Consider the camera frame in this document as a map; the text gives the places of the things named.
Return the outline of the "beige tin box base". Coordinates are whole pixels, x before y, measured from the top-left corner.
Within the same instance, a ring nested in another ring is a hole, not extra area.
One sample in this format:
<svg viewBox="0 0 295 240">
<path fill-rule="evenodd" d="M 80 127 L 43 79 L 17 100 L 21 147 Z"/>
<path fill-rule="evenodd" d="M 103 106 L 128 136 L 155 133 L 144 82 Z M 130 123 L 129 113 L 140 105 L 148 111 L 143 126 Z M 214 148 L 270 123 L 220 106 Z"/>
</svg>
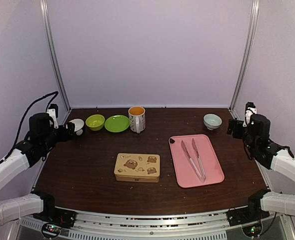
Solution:
<svg viewBox="0 0 295 240">
<path fill-rule="evenodd" d="M 117 181 L 120 181 L 120 182 L 138 182 L 138 183 L 158 183 L 159 182 L 159 177 L 115 175 L 115 178 Z"/>
</svg>

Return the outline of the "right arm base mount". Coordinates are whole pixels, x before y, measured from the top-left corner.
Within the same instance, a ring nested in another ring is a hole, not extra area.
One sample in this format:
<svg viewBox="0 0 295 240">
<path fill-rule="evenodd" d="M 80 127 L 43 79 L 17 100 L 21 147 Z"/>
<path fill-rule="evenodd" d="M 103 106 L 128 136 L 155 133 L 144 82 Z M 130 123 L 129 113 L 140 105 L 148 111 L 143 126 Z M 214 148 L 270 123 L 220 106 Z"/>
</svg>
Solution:
<svg viewBox="0 0 295 240">
<path fill-rule="evenodd" d="M 245 206 L 230 208 L 226 212 L 226 216 L 231 227 L 240 225 L 243 234 L 254 239 L 263 233 L 262 220 L 268 218 L 270 213 L 262 210 L 251 212 L 250 208 Z"/>
</svg>

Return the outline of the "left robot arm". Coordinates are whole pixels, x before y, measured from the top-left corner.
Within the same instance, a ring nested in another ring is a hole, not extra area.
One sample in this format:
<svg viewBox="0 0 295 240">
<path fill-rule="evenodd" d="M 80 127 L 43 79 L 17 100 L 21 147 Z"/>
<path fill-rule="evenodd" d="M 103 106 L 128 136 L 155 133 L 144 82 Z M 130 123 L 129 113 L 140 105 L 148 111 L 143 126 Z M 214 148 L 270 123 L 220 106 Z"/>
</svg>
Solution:
<svg viewBox="0 0 295 240">
<path fill-rule="evenodd" d="M 72 140 L 75 135 L 74 123 L 58 125 L 56 115 L 49 111 L 31 116 L 24 140 L 15 144 L 10 154 L 0 160 L 0 190 L 17 175 L 45 160 L 58 142 Z M 48 222 L 55 222 L 59 213 L 52 195 L 34 191 L 0 201 L 0 226 L 33 214 L 41 214 Z"/>
</svg>

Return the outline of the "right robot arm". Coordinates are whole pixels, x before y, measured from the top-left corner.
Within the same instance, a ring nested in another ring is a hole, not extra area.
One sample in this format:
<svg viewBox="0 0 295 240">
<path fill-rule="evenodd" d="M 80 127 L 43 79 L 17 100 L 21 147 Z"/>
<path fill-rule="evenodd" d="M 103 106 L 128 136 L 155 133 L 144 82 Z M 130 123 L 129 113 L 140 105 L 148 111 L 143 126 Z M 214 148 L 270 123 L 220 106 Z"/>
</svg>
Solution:
<svg viewBox="0 0 295 240">
<path fill-rule="evenodd" d="M 241 139 L 247 157 L 267 170 L 280 173 L 295 182 L 295 155 L 290 147 L 270 139 L 271 122 L 262 114 L 252 114 L 249 120 L 230 119 L 227 134 Z M 263 212 L 276 212 L 295 217 L 295 195 L 259 190 L 248 198 L 244 217 L 254 221 Z"/>
</svg>

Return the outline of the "bear print tin lid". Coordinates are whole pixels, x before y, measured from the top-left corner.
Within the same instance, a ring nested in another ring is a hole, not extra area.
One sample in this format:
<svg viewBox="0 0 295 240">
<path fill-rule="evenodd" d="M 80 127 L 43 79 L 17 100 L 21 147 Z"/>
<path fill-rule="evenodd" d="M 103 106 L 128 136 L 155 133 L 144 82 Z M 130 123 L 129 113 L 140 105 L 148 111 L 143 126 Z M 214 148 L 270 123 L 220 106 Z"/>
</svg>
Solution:
<svg viewBox="0 0 295 240">
<path fill-rule="evenodd" d="M 161 158 L 158 154 L 119 153 L 114 174 L 117 177 L 156 179 L 161 173 L 160 165 Z"/>
</svg>

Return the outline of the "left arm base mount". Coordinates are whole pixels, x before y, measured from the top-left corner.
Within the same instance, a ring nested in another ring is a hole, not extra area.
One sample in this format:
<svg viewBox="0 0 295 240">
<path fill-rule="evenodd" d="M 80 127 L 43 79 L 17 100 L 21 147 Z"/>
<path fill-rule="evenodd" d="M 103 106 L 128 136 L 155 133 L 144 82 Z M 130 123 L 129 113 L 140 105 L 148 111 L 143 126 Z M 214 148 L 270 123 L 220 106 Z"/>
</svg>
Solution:
<svg viewBox="0 0 295 240">
<path fill-rule="evenodd" d="M 77 213 L 56 207 L 52 216 L 44 212 L 34 213 L 32 216 L 34 219 L 43 222 L 40 231 L 46 239 L 51 240 L 58 237 L 63 230 L 68 230 L 74 226 Z"/>
</svg>

